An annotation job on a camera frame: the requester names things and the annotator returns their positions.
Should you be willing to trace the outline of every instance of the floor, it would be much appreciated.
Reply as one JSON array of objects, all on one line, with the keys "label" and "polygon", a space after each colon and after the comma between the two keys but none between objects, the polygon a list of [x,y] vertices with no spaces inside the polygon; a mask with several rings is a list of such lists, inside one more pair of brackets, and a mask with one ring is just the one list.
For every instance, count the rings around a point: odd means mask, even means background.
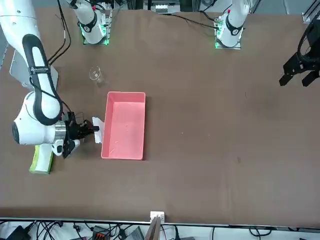
[{"label": "floor", "polygon": [[[0,226],[0,238],[7,238],[11,232],[19,225],[22,227],[26,227],[30,224],[30,222],[6,222]],[[76,223],[77,226],[80,228],[79,235],[83,237],[87,237],[86,239],[90,239],[92,236],[91,230],[83,223]],[[95,226],[95,224],[88,223],[89,227]],[[97,224],[97,226],[108,229],[110,226],[108,224]],[[127,236],[130,235],[132,231],[134,231],[139,225],[122,225],[121,228],[127,230],[125,231],[125,234]],[[140,225],[139,226],[142,232],[143,237],[146,236],[146,233],[148,231],[147,225]],[[32,229],[29,232],[29,235],[31,236],[31,239],[37,239],[37,228],[38,223],[32,227]],[[42,231],[43,227],[40,226],[38,232],[40,233]],[[175,227],[172,225],[164,225],[163,230],[160,232],[159,240],[174,240],[176,236],[176,230]],[[183,238],[189,238],[188,240],[257,240],[258,237],[255,237],[250,234],[248,229],[240,229],[240,228],[222,228],[222,227],[216,227],[214,229],[214,235],[213,228],[212,227],[199,227],[199,226],[178,226],[178,233],[181,240]],[[114,229],[112,231],[113,235],[118,234],[119,230]],[[265,234],[268,231],[267,230],[260,230],[260,234]],[[64,223],[62,227],[59,227],[56,225],[52,230],[50,231],[53,240],[73,240],[79,238],[79,235],[77,234],[76,230],[74,229],[73,223]],[[45,235],[45,231],[42,233],[42,235],[39,236],[39,239],[43,239]],[[311,233],[311,232],[294,232],[294,231],[278,231],[273,230],[270,235],[261,237],[262,240],[318,240],[320,239],[320,233]],[[118,240],[117,235],[116,237],[112,238],[112,240]]]}]

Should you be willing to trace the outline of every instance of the metal bracket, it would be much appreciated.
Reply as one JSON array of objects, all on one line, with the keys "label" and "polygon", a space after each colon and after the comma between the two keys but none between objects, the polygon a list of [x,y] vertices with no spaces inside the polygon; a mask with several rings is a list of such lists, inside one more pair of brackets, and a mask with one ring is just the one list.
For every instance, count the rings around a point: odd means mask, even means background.
[{"label": "metal bracket", "polygon": [[217,39],[217,36],[221,34],[222,32],[222,25],[223,25],[223,21],[224,19],[226,19],[224,17],[224,15],[219,16],[215,21],[214,21],[214,26],[218,27],[219,30],[214,30],[214,36],[215,36],[215,40],[214,40],[214,47],[216,49],[236,49],[236,50],[240,50],[241,49],[241,43],[240,43],[240,39],[241,39],[241,35],[243,32],[243,28],[241,29],[241,33],[239,35],[239,40],[237,42],[237,44],[233,47],[226,47],[223,44],[221,44],[221,42]]},{"label": "metal bracket", "polygon": [[160,226],[165,223],[165,212],[150,212],[150,227],[145,235],[144,240],[159,240]]},{"label": "metal bracket", "polygon": [[164,211],[151,211],[150,212],[150,223],[156,217],[160,217],[161,224],[165,223],[165,212]]},{"label": "metal bracket", "polygon": [[302,13],[302,20],[304,24],[310,23],[315,15],[320,11],[320,0],[314,0],[305,12]]}]

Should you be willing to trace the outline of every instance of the white object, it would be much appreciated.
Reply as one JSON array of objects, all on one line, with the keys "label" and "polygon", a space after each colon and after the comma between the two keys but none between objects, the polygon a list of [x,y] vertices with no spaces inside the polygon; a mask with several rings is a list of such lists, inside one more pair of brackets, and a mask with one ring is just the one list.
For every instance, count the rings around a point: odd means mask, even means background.
[{"label": "white object", "polygon": [[105,123],[100,120],[100,118],[93,116],[92,117],[93,126],[98,126],[99,131],[94,132],[94,141],[96,144],[102,144],[104,139]]},{"label": "white object", "polygon": [[152,220],[156,217],[160,217],[161,219],[161,224],[165,223],[165,212],[164,211],[151,211],[150,212],[150,223]]},{"label": "white object", "polygon": [[[217,39],[220,40],[220,42],[228,47],[232,48],[235,45],[237,45],[239,38],[241,37],[241,34],[243,32],[243,24],[246,21],[247,15],[250,11],[250,5],[248,0],[233,0],[232,5],[230,7],[230,13],[225,13],[222,16],[222,27],[220,34],[217,36]],[[230,25],[234,28],[241,29],[232,29],[230,30],[228,28],[227,18],[230,23]]]}]

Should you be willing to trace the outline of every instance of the black cable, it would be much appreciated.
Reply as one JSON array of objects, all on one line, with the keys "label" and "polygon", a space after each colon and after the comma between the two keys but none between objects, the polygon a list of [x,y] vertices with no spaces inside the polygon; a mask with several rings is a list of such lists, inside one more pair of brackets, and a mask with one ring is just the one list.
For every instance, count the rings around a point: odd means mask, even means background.
[{"label": "black cable", "polygon": [[203,15],[204,15],[208,20],[213,21],[213,22],[215,21],[215,19],[209,17],[208,14],[207,14],[205,11],[200,11],[200,13],[203,13]]},{"label": "black cable", "polygon": [[65,46],[65,44],[66,44],[66,27],[65,27],[65,23],[64,23],[64,21],[61,19],[61,18],[59,18],[60,20],[61,20],[61,22],[62,22],[62,27],[63,27],[63,44],[62,44],[62,46],[61,47],[59,47],[58,48],[58,50],[48,59],[48,62],[50,62],[59,52],[60,52],[60,50]]},{"label": "black cable", "polygon": [[148,10],[151,10],[152,0],[148,0]]},{"label": "black cable", "polygon": [[200,12],[205,12],[205,11],[208,10],[209,8],[213,7],[217,1],[218,1],[218,0],[213,0],[213,2],[212,2],[209,6],[207,6],[203,11],[200,11]]},{"label": "black cable", "polygon": [[216,227],[214,226],[214,227],[212,228],[212,236],[211,236],[211,240],[214,240],[214,233],[215,233],[215,229],[216,229]]},{"label": "black cable", "polygon": [[[254,233],[252,232],[252,229],[256,230],[257,234],[254,234]],[[269,232],[267,232],[267,233],[261,234],[261,233],[259,232],[258,228],[255,227],[255,226],[253,226],[253,227],[249,227],[249,232],[250,232],[250,234],[251,234],[252,236],[255,236],[255,237],[259,238],[259,240],[261,240],[261,237],[269,236],[269,235],[271,234],[272,230],[269,230]]]},{"label": "black cable", "polygon": [[179,236],[179,231],[176,225],[174,225],[174,229],[175,229],[175,238],[174,240],[181,240],[180,236]]},{"label": "black cable", "polygon": [[86,223],[86,221],[84,221],[84,224],[87,226],[87,228],[88,228],[88,229],[90,229],[90,231],[91,231],[91,232],[93,232],[93,231],[94,231],[94,227],[93,227],[93,226],[91,226],[91,227],[90,227],[90,226],[88,226],[88,224]]},{"label": "black cable", "polygon": [[26,226],[24,228],[24,230],[28,233],[30,232],[30,230],[34,227],[34,225],[36,224],[37,221],[33,221],[32,223],[30,223],[28,226]]},{"label": "black cable", "polygon": [[223,11],[223,13],[225,13],[231,6],[232,6],[232,3]]},{"label": "black cable", "polygon": [[207,25],[207,24],[204,24],[204,23],[201,23],[201,22],[197,22],[197,21],[191,20],[191,19],[189,19],[189,18],[186,18],[186,17],[184,17],[184,16],[179,16],[179,15],[174,15],[174,14],[172,14],[172,15],[170,15],[170,16],[175,16],[175,17],[177,17],[177,18],[181,18],[181,19],[187,20],[187,21],[189,21],[189,22],[191,22],[191,23],[194,23],[194,24],[199,24],[199,25],[204,26],[204,27],[208,27],[208,28],[212,28],[212,29],[219,30],[219,28],[216,27],[216,26],[210,26],[210,25]]},{"label": "black cable", "polygon": [[39,227],[40,227],[41,222],[43,222],[43,221],[40,221],[40,222],[39,222],[38,227],[37,227],[37,229],[36,229],[36,240],[39,239],[39,237],[41,236],[41,234],[42,234],[42,233],[44,232],[44,230],[45,230],[45,228],[43,228],[42,231],[40,232],[40,234],[38,234],[38,233],[39,233]]},{"label": "black cable", "polygon": [[299,232],[300,228],[297,227],[296,230],[292,229],[291,227],[288,227],[290,232]]},{"label": "black cable", "polygon": [[119,238],[120,240],[125,240],[125,238],[123,238],[123,236],[121,235],[121,233],[124,233],[124,235],[125,235],[125,234],[126,234],[126,230],[127,230],[128,228],[132,227],[132,226],[133,226],[133,224],[125,227],[124,229],[121,229],[121,227],[118,226],[118,227],[119,227],[119,233],[117,234],[117,236],[115,237],[115,239]]},{"label": "black cable", "polygon": [[48,227],[49,225],[47,225],[45,222],[42,222],[41,224],[42,224],[42,226],[43,226],[43,224],[44,224],[44,225],[45,225],[45,229],[46,229],[46,233],[45,233],[44,236],[43,236],[43,240],[46,240],[47,235],[49,235],[49,238],[50,238],[51,240],[55,240],[55,238],[51,235],[50,230],[51,230],[51,228],[52,228],[56,223],[54,222],[50,227]]},{"label": "black cable", "polygon": [[62,56],[70,48],[70,45],[71,45],[71,36],[70,36],[68,25],[67,25],[67,22],[66,22],[66,19],[65,19],[65,16],[64,16],[64,12],[62,11],[62,8],[61,8],[60,0],[56,0],[56,1],[58,3],[59,12],[60,12],[60,15],[61,15],[61,20],[64,22],[66,31],[68,33],[69,44],[60,54],[58,54],[56,57],[54,57],[54,59],[49,63],[50,65],[52,65],[60,56]]},{"label": "black cable", "polygon": [[88,0],[85,0],[87,3],[90,3],[91,5],[97,5],[97,6],[99,6],[100,8],[102,8],[101,10],[106,10],[105,8],[104,8],[104,6],[102,6],[101,4],[99,4],[99,3],[94,3],[94,2],[91,2],[91,1],[88,1]]},{"label": "black cable", "polygon": [[251,10],[251,13],[254,14],[257,10],[257,8],[259,7],[259,4],[260,4],[261,0],[257,0]]},{"label": "black cable", "polygon": [[307,58],[307,57],[305,57],[305,55],[301,54],[302,44],[304,43],[307,34],[310,32],[311,28],[313,27],[314,21],[317,20],[319,16],[320,16],[320,11],[314,16],[312,21],[306,27],[306,29],[305,29],[305,31],[304,31],[304,33],[303,33],[303,35],[302,35],[302,37],[301,37],[301,39],[299,41],[299,44],[298,44],[298,50],[297,50],[298,58],[300,59],[301,62],[303,62],[305,64],[309,64],[309,63],[320,64],[320,59],[318,57],[316,57],[316,58],[309,58],[308,57]]},{"label": "black cable", "polygon": [[76,233],[78,234],[79,238],[82,239],[82,236],[80,235],[80,227],[78,225],[76,225],[75,223],[73,223],[73,228],[76,231]]}]

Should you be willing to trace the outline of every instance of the wire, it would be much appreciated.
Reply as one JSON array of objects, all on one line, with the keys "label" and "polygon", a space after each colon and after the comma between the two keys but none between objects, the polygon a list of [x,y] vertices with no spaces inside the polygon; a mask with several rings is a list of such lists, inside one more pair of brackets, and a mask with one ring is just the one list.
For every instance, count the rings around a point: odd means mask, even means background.
[{"label": "wire", "polygon": [[44,230],[46,230],[45,228],[43,228],[42,231],[40,232],[40,234],[38,234],[38,233],[39,233],[39,227],[40,227],[40,224],[41,224],[42,222],[44,222],[44,221],[40,221],[39,224],[38,224],[38,227],[36,228],[36,240],[38,240],[39,237],[41,236],[41,234],[44,232]]},{"label": "wire", "polygon": [[166,231],[164,229],[164,226],[161,225],[162,231],[163,231],[163,235],[164,235],[164,239],[167,240],[167,235],[166,235]]},{"label": "wire", "polygon": [[99,3],[93,3],[91,1],[88,1],[88,0],[85,0],[87,3],[90,3],[91,5],[97,5],[99,6],[100,8],[102,8],[102,10],[106,10],[102,5],[100,5]]},{"label": "wire", "polygon": [[292,229],[291,227],[288,227],[290,232],[299,232],[300,228],[297,227],[296,230]]},{"label": "wire", "polygon": [[170,15],[170,16],[175,16],[175,17],[177,17],[177,18],[187,20],[187,21],[189,21],[189,22],[191,22],[191,23],[194,23],[194,24],[199,24],[199,25],[204,26],[204,27],[208,27],[208,28],[212,28],[212,29],[219,30],[219,28],[216,27],[216,26],[211,26],[211,25],[207,25],[207,24],[204,24],[204,23],[201,23],[201,22],[197,22],[197,21],[191,20],[191,19],[189,19],[189,18],[186,18],[186,17],[184,17],[184,16],[179,16],[179,15],[174,15],[174,14],[172,14],[172,15]]},{"label": "wire", "polygon": [[252,8],[252,11],[251,13],[254,14],[257,10],[257,8],[259,7],[259,4],[260,4],[261,0],[257,0]]},{"label": "wire", "polygon": [[223,11],[223,13],[225,13],[231,6],[232,6],[232,3]]},{"label": "wire", "polygon": [[49,235],[51,240],[55,240],[54,237],[51,235],[50,230],[51,228],[55,225],[56,223],[54,222],[50,227],[48,227],[48,225],[45,222],[41,222],[41,225],[44,226],[44,228],[46,229],[46,233],[43,236],[43,240],[46,240],[47,235]]},{"label": "wire", "polygon": [[73,223],[73,228],[76,231],[76,233],[78,234],[79,238],[82,239],[82,236],[80,235],[80,228],[79,226],[77,226],[75,223]]},{"label": "wire", "polygon": [[125,233],[126,233],[126,230],[127,230],[128,228],[132,227],[132,226],[133,226],[133,224],[125,227],[124,229],[121,229],[121,227],[119,226],[119,233],[118,233],[118,235],[115,237],[115,239],[119,238],[120,240],[125,240],[125,238],[122,238],[122,236],[121,236],[120,233],[123,232],[124,235],[126,235],[126,234],[125,234]]},{"label": "wire", "polygon": [[205,11],[200,11],[200,13],[203,13],[203,15],[204,15],[208,20],[210,20],[210,21],[215,21],[215,19],[209,17],[208,14],[207,14]]},{"label": "wire", "polygon": [[[252,229],[256,230],[257,234],[254,234],[254,233],[252,232]],[[249,232],[250,232],[250,234],[251,234],[252,236],[255,236],[255,237],[259,238],[259,240],[261,240],[261,237],[269,236],[269,235],[271,234],[272,230],[269,230],[268,233],[260,234],[258,228],[255,227],[255,226],[253,226],[253,227],[249,227]]]},{"label": "wire", "polygon": [[93,226],[92,226],[92,227],[88,226],[88,224],[86,223],[86,221],[84,221],[84,224],[87,226],[87,228],[88,228],[88,229],[90,229],[90,231],[91,231],[91,232],[93,232],[93,231],[94,231],[94,227],[93,227]]},{"label": "wire", "polygon": [[314,64],[320,64],[320,59],[318,57],[316,58],[306,58],[304,55],[301,54],[301,47],[302,44],[304,43],[307,34],[311,31],[313,25],[314,25],[314,21],[318,19],[318,17],[320,16],[320,11],[314,16],[314,18],[312,19],[312,21],[309,23],[309,25],[306,27],[300,41],[298,44],[298,50],[297,50],[297,55],[298,58],[300,59],[301,62],[305,63],[305,64],[309,64],[309,63],[314,63]]},{"label": "wire", "polygon": [[48,59],[48,62],[50,62],[50,61],[58,54],[58,52],[65,46],[65,44],[66,44],[66,27],[65,27],[65,23],[64,23],[64,21],[63,21],[61,18],[58,17],[58,15],[56,15],[56,17],[57,17],[58,19],[60,19],[60,20],[61,20],[61,23],[62,23],[62,27],[63,27],[63,44],[62,44],[62,46],[59,47],[59,49]]},{"label": "wire", "polygon": [[203,10],[203,12],[205,12],[205,11],[208,10],[209,8],[213,7],[217,1],[218,1],[218,0],[213,0],[213,2]]},{"label": "wire", "polygon": [[67,46],[60,54],[58,54],[57,56],[54,57],[54,59],[49,63],[50,65],[52,65],[60,56],[62,56],[62,55],[70,48],[70,45],[71,45],[71,36],[70,36],[70,32],[69,32],[69,29],[68,29],[68,25],[67,25],[67,22],[66,22],[66,19],[65,19],[64,12],[62,11],[62,8],[61,8],[60,0],[56,0],[56,1],[57,1],[57,3],[58,3],[61,20],[64,22],[66,31],[67,31],[67,33],[68,33],[69,44],[68,44],[68,46]]},{"label": "wire", "polygon": [[214,226],[214,227],[212,228],[212,236],[211,236],[211,240],[214,240],[214,233],[215,233],[215,229],[216,229],[216,227]]}]

